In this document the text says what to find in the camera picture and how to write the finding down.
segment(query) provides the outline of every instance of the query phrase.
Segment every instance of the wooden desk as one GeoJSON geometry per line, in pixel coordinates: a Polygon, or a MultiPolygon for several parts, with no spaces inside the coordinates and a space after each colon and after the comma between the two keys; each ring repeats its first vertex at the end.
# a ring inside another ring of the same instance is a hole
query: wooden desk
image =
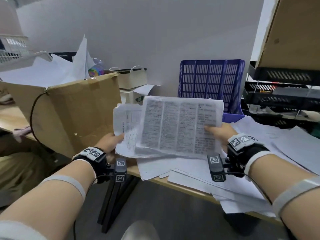
{"type": "MultiPolygon", "coordinates": [[[[28,126],[29,123],[26,121],[25,117],[23,116],[21,110],[15,105],[0,105],[0,129],[3,129],[8,132],[12,132],[16,128],[23,128],[28,126]]],[[[32,134],[28,134],[27,138],[31,140],[35,140],[32,134]]],[[[128,161],[128,168],[127,172],[131,175],[136,177],[140,177],[140,172],[137,166],[137,162],[132,159],[128,161]]],[[[214,197],[208,193],[204,193],[192,188],[188,188],[185,186],[181,186],[178,184],[168,182],[168,177],[165,178],[153,178],[150,181],[163,185],[165,187],[189,194],[194,197],[198,197],[207,201],[210,201],[214,204],[219,204],[218,201],[214,199],[214,197]]],[[[255,212],[248,212],[248,215],[272,222],[274,224],[282,225],[282,223],[274,218],[270,218],[255,212]]]]}

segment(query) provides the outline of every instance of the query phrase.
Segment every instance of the black cable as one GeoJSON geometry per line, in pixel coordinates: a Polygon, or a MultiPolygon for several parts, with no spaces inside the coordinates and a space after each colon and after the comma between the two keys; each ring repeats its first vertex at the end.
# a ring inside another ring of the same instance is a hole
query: black cable
{"type": "Polygon", "coordinates": [[[42,95],[44,95],[44,94],[46,94],[46,93],[47,93],[47,92],[43,92],[43,93],[39,94],[39,95],[36,97],[36,99],[34,100],[33,104],[32,104],[31,112],[30,112],[30,129],[31,129],[31,133],[32,133],[33,137],[35,138],[35,140],[36,140],[42,147],[44,147],[44,148],[47,150],[47,147],[46,147],[44,144],[42,144],[42,143],[39,141],[39,139],[37,138],[37,136],[36,136],[36,134],[35,134],[35,132],[34,132],[34,130],[33,130],[33,125],[32,125],[32,116],[33,116],[33,111],[34,111],[34,109],[35,109],[35,105],[36,105],[38,99],[39,99],[42,95]]]}
{"type": "MultiPolygon", "coordinates": [[[[98,177],[96,177],[96,178],[92,181],[92,183],[90,184],[90,186],[89,186],[89,188],[88,188],[88,191],[87,191],[87,193],[86,193],[86,196],[88,195],[91,186],[94,184],[94,182],[96,181],[96,179],[99,178],[99,177],[108,177],[108,175],[99,175],[98,177]]],[[[74,240],[77,240],[77,238],[76,238],[76,219],[74,220],[74,223],[73,223],[73,239],[74,239],[74,240]]]]}
{"type": "MultiPolygon", "coordinates": [[[[251,181],[253,181],[255,183],[255,185],[260,189],[260,191],[264,194],[264,197],[268,200],[268,202],[270,203],[270,205],[272,205],[272,201],[270,200],[270,198],[267,196],[266,192],[257,184],[257,182],[251,178],[248,174],[246,173],[242,173],[242,172],[227,172],[226,174],[228,175],[236,175],[236,174],[240,174],[243,176],[247,176],[248,178],[250,178],[251,181]]],[[[282,218],[280,217],[280,220],[282,221],[282,224],[284,225],[284,228],[287,232],[287,235],[289,237],[290,240],[297,240],[297,238],[294,236],[294,234],[291,232],[291,230],[287,227],[287,225],[283,222],[282,218]]]]}

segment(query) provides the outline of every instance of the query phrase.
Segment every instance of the cardboard box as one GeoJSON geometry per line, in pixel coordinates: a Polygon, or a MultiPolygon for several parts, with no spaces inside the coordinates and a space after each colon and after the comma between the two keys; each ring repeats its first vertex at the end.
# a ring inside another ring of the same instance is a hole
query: cardboard box
{"type": "Polygon", "coordinates": [[[48,87],[1,82],[26,119],[34,100],[33,129],[41,143],[67,157],[113,132],[113,109],[121,103],[117,72],[48,87]]]}
{"type": "Polygon", "coordinates": [[[320,70],[320,0],[279,0],[257,67],[320,70]]]}
{"type": "Polygon", "coordinates": [[[122,104],[142,105],[144,99],[144,95],[126,89],[120,89],[120,96],[122,104]]]}
{"type": "Polygon", "coordinates": [[[119,88],[131,89],[147,84],[146,68],[120,69],[117,70],[119,88]]]}

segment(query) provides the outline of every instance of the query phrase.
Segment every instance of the white sleeve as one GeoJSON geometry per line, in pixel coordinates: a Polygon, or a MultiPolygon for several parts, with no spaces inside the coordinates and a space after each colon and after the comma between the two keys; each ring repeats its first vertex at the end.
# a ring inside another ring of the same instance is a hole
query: white sleeve
{"type": "Polygon", "coordinates": [[[48,240],[40,232],[17,221],[0,221],[0,240],[48,240]]]}

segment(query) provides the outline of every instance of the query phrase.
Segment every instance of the person's left hand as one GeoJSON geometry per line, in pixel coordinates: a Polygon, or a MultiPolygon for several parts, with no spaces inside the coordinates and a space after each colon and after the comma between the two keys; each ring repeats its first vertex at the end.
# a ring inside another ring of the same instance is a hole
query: person's left hand
{"type": "Polygon", "coordinates": [[[114,133],[108,133],[98,141],[95,147],[102,149],[105,153],[110,153],[123,140],[124,136],[124,133],[118,136],[115,136],[114,133]]]}

